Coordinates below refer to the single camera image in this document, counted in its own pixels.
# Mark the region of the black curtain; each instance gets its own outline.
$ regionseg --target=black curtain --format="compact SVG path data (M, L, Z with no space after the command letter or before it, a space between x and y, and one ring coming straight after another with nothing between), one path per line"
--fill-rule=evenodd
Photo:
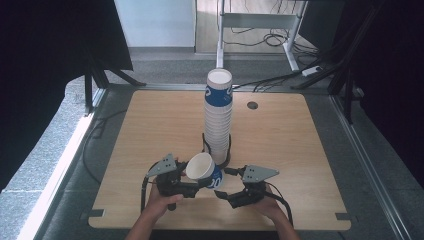
M417 1L384 1L354 61L355 80L365 93L362 107L421 186L423 26L424 14Z
M132 70L113 0L1 1L0 189L57 112L89 59Z

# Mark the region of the desk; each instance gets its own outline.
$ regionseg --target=desk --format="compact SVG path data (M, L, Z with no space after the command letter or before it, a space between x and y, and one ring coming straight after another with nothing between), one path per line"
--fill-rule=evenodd
M96 228L131 228L140 213L140 188L150 166L168 153L188 161L202 149L204 92L137 91L131 100L90 217ZM235 92L229 167L246 164L280 170L269 179L292 208L302 230L347 230L349 220L328 160L302 95ZM256 110L247 107L254 101ZM225 175L220 190L242 190L239 177ZM201 189L167 212L156 229L274 230L250 208L232 209L213 191Z
M296 63L296 59L294 58L291 50L300 27L300 21L305 10L305 6L306 1L300 1L300 8L296 15L225 13L225 0L220 0L216 68L224 67L224 28L269 28L289 29L291 31L289 36L287 36L289 39L283 44L283 47L292 71L299 71L299 66Z

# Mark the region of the stacked paper cup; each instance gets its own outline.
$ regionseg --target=stacked paper cup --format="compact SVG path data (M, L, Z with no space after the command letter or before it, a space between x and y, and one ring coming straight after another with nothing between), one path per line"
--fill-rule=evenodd
M209 72L205 92L205 141L217 165L227 158L233 107L232 75L225 69Z

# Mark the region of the white wall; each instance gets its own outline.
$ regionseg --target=white wall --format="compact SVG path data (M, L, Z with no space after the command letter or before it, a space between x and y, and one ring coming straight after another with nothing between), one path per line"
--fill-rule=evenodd
M195 0L115 0L128 47L193 47Z

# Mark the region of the power strip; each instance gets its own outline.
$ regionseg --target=power strip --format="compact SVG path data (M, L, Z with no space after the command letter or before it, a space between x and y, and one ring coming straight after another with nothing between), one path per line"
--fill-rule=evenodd
M315 73L320 72L320 71L322 71L322 68L320 66L315 66L315 67L311 67L311 68L308 68L306 70L303 70L302 75L304 77L308 77L308 76L311 76L312 74L315 74Z

